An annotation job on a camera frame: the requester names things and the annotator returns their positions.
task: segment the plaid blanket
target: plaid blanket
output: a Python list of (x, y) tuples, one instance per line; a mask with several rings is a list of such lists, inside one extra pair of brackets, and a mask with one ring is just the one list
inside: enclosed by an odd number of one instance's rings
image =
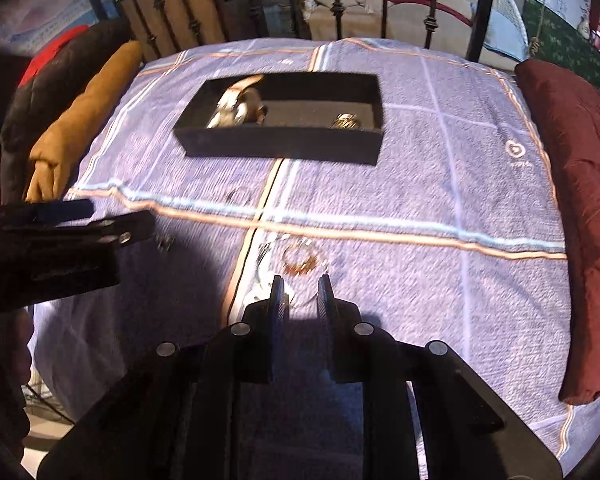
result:
[[(378, 74), (377, 167), (184, 157), (171, 128), (206, 79), (301, 70)], [(36, 306), (35, 365), (75, 416), (154, 345), (202, 342), (239, 319), (281, 273), (290, 320), (276, 383), (245, 388), (246, 476), (358, 478), (361, 389), (331, 383), (316, 319), (327, 271), (338, 297), (396, 339), (448, 342), (565, 471), (600, 433), (600, 398), (557, 399), (570, 343), (564, 234), (549, 159), (495, 70), (386, 40), (181, 52), (136, 77), (73, 197), (93, 198), (96, 218), (151, 208), (174, 237), (168, 251), (121, 251), (119, 286)], [(285, 274), (307, 256), (313, 272)]]

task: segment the black box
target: black box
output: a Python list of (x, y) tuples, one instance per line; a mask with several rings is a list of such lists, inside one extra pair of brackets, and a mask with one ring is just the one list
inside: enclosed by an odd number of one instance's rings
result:
[[(184, 109), (173, 133), (187, 156), (304, 158), (376, 165), (382, 146), (382, 99), (373, 74), (267, 73), (253, 85), (267, 115), (261, 126), (207, 128), (224, 92), (249, 74), (209, 79)], [(360, 128), (333, 128), (354, 114)]]

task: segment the white logo on fabric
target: white logo on fabric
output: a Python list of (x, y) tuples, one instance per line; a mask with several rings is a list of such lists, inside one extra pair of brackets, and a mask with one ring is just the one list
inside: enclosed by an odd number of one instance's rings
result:
[(505, 142), (504, 148), (507, 150), (509, 156), (512, 156), (513, 158), (520, 158), (526, 153), (525, 147), (522, 144), (514, 142), (513, 140), (508, 140)]

